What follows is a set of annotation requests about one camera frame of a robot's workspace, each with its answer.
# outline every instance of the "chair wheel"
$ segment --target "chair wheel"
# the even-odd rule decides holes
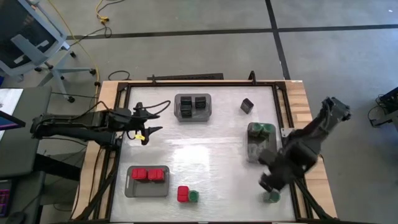
[[[73,103],[73,102],[75,102],[75,99],[73,97],[69,96],[68,101],[69,101],[69,103]]]
[[[90,74],[92,74],[92,75],[97,74],[97,70],[95,70],[95,69],[90,69]]]

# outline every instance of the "black box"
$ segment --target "black box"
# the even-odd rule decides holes
[[[206,108],[206,97],[205,96],[195,97],[195,108],[196,109],[205,109]]]
[[[192,105],[182,105],[180,107],[181,117],[191,118],[192,117]]]
[[[241,109],[246,113],[249,114],[250,111],[253,109],[254,104],[249,99],[244,99],[241,105]]]
[[[192,97],[191,96],[181,96],[180,102],[181,102],[181,105],[192,106]]]

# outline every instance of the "desk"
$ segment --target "desk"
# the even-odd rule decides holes
[[[128,81],[131,83],[150,83],[151,81]],[[211,81],[171,81],[171,82],[251,82],[250,80],[211,80]],[[267,80],[267,82],[282,82],[280,80]],[[99,95],[99,100],[105,102],[110,108],[113,108],[116,100],[116,93],[118,89],[118,81],[109,81],[103,82],[101,93]],[[289,108],[292,112],[292,118],[294,122],[295,128],[303,128],[307,125],[311,120],[311,112],[308,105],[307,96],[304,89],[304,84],[302,81],[285,81],[285,86],[287,90],[287,96],[289,99]],[[287,126],[287,113],[286,108],[284,107],[284,101],[282,94],[279,94],[280,108],[282,110],[282,117],[285,126]],[[124,103],[124,96],[120,98],[119,105]],[[102,105],[97,107],[97,110],[104,110],[105,108]],[[88,202],[91,200],[89,198],[91,191],[91,181],[94,178],[94,185],[92,186],[92,196],[95,195],[98,185],[100,182],[101,170],[103,168],[104,163],[104,153],[99,154],[97,166],[95,166],[96,156],[98,155],[100,147],[95,142],[89,142],[85,161],[83,163],[81,177],[80,177],[80,192],[79,199],[76,206],[76,211],[73,214],[73,218],[79,216],[79,214],[83,211],[83,209],[88,205]],[[110,171],[113,160],[110,160],[108,166],[108,172]],[[333,199],[331,197],[331,192],[329,188],[328,178],[326,176],[325,166],[323,165],[323,159],[320,157],[318,164],[306,175],[307,186],[312,195],[316,198],[318,203],[325,209],[327,213],[331,216],[336,216],[335,206],[333,203]],[[105,218],[106,215],[106,204],[108,202],[108,193],[109,189],[105,192],[99,210],[98,218]],[[300,208],[300,214],[302,217],[306,217],[305,214],[305,206],[303,202],[303,198],[297,189],[298,195],[298,204]]]
[[[0,178],[17,177],[42,170],[71,180],[79,180],[80,169],[37,154],[39,139],[32,138],[33,118],[47,112],[51,87],[25,88],[13,116],[24,121],[24,128],[4,132],[0,140]]]

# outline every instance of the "red block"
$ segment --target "red block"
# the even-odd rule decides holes
[[[134,180],[146,180],[147,178],[147,170],[144,168],[133,169],[131,172],[131,177]]]
[[[164,181],[163,169],[151,169],[148,171],[148,179],[152,181]]]
[[[179,186],[177,189],[177,201],[189,202],[188,194],[189,188],[187,186]]]

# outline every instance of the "computer screen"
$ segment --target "computer screen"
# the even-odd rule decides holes
[[[0,131],[25,127],[25,122],[0,111]]]

